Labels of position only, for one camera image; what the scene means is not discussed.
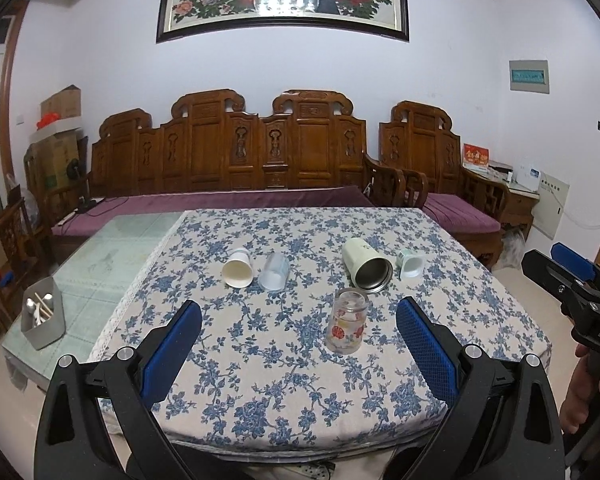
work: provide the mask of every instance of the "tablecloth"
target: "tablecloth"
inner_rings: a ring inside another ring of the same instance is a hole
[[[371,296],[362,347],[349,356],[324,345],[334,293],[350,286],[344,242],[363,237],[384,254],[426,254],[420,278]],[[288,256],[283,292],[266,294],[221,280],[231,248],[261,268],[267,254]],[[176,442],[232,460],[316,460],[408,442],[445,413],[395,328],[395,306],[413,296],[436,323],[490,356],[533,352],[548,366],[551,344],[504,287],[419,210],[292,208],[185,213],[136,278],[91,353],[106,358],[136,346],[167,323],[186,299],[203,312],[203,330],[164,402],[153,412]],[[106,420],[114,421],[105,403]]]

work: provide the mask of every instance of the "purple cushion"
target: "purple cushion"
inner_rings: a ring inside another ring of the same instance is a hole
[[[456,195],[429,193],[422,210],[452,234],[497,233],[500,223]]]
[[[56,236],[91,237],[119,215],[175,213],[192,209],[264,207],[373,207],[356,186],[329,189],[219,191],[107,198],[83,215],[53,227]]]

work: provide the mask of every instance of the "patterned glass cup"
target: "patterned glass cup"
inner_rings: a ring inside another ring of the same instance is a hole
[[[336,293],[325,344],[338,354],[352,354],[362,344],[365,331],[366,294],[356,288],[345,288]]]

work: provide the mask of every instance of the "plastic bag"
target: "plastic bag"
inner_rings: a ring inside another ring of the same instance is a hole
[[[7,174],[7,187],[9,188],[9,191],[11,191],[17,185],[18,183],[13,175]],[[35,229],[40,225],[40,209],[38,208],[36,197],[34,197],[33,193],[30,192],[26,187],[20,188],[20,194],[24,199],[24,209],[27,211],[31,228]],[[24,218],[22,218],[22,228],[26,228],[24,225]]]
[[[522,231],[520,231],[520,229],[513,229],[506,232],[502,237],[502,243],[504,244],[502,254],[497,263],[493,266],[493,269],[491,269],[491,272],[494,270],[505,269],[506,267],[521,269],[522,258],[525,256],[526,244]]]

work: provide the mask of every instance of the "utensil holder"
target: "utensil holder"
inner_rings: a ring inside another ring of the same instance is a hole
[[[44,298],[45,294],[51,294],[54,298],[53,315],[38,326],[34,325],[33,314],[26,309],[27,300],[30,298],[39,303],[36,293],[40,298]],[[36,350],[43,349],[64,335],[66,326],[64,323],[64,310],[62,309],[62,293],[51,276],[34,283],[25,290],[22,297],[20,329]]]

